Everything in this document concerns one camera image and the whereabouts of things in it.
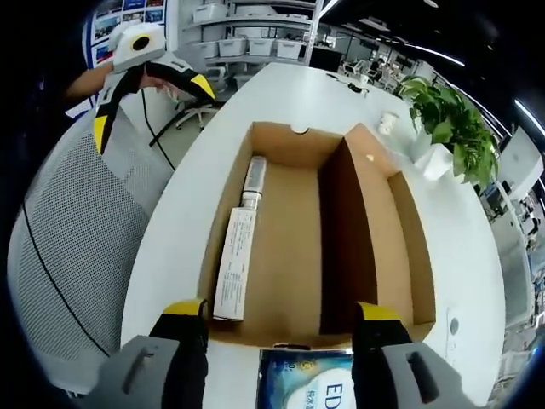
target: gray floor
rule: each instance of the gray floor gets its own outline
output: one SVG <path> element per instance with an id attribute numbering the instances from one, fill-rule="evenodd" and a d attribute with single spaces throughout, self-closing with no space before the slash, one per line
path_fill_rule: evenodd
<path id="1" fill-rule="evenodd" d="M 213 114 L 205 113 L 204 125 L 213 117 Z M 186 121 L 180 130 L 177 130 L 175 124 L 172 124 L 161 136 L 159 143 L 167 153 L 170 162 L 177 167 L 199 134 L 198 118 L 195 116 Z"/>

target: gray mesh chair back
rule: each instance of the gray mesh chair back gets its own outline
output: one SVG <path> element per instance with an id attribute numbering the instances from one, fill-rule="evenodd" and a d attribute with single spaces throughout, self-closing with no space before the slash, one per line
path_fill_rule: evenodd
<path id="1" fill-rule="evenodd" d="M 123 305 L 147 223 L 172 170 L 121 110 L 101 157 L 94 112 L 60 139 L 26 196 L 42 259 L 86 331 L 119 350 Z M 14 225 L 8 282 L 21 326 L 50 381 L 76 393 L 95 385 L 106 359 L 61 301 L 32 245 L 23 213 Z"/>

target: white table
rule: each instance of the white table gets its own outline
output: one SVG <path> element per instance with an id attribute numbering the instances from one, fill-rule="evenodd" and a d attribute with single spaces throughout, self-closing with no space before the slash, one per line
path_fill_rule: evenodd
<path id="1" fill-rule="evenodd" d="M 197 295 L 209 231 L 222 188 L 253 121 L 345 134 L 356 123 L 375 132 L 384 110 L 400 120 L 379 139 L 407 152 L 416 138 L 402 100 L 375 87 L 364 98 L 304 66 L 270 64 L 210 121 L 186 154 L 153 213 L 133 267 L 121 341 L 147 335 L 163 309 Z M 425 342 L 462 375 L 464 392 L 486 403 L 496 379 L 505 326 L 502 270 L 491 228 L 469 184 L 452 176 L 431 183 L 398 156 L 427 238 L 437 319 Z M 452 318 L 460 326 L 449 335 Z M 211 341 L 204 408 L 255 407 L 259 349 Z"/>

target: shelf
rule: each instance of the shelf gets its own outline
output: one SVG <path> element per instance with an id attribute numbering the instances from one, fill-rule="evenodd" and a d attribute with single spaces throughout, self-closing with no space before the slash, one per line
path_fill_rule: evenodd
<path id="1" fill-rule="evenodd" d="M 268 64 L 269 62 L 283 62 L 285 64 L 305 65 L 302 58 L 292 60 L 291 58 L 280 58 L 276 55 L 238 55 L 236 57 L 215 57 L 207 58 L 206 64 L 221 64 L 221 63 L 245 63 L 245 64 Z"/>
<path id="2" fill-rule="evenodd" d="M 308 30 L 312 21 L 294 19 L 290 17 L 277 17 L 274 15 L 234 15 L 223 19 L 206 20 L 186 26 L 184 30 L 202 26 L 233 26 L 233 27 L 283 27 Z"/>
<path id="3" fill-rule="evenodd" d="M 293 9 L 314 10 L 316 3 L 303 2 L 301 0 L 232 0 L 231 3 L 239 6 L 265 5 L 281 6 Z"/>

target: person's arm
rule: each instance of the person's arm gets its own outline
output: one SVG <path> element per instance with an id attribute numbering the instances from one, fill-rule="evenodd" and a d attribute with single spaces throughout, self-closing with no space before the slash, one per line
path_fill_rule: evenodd
<path id="1" fill-rule="evenodd" d="M 96 94 L 104 87 L 106 76 L 112 70 L 113 63 L 111 61 L 87 70 L 68 87 L 66 98 L 68 100 L 82 100 Z"/>

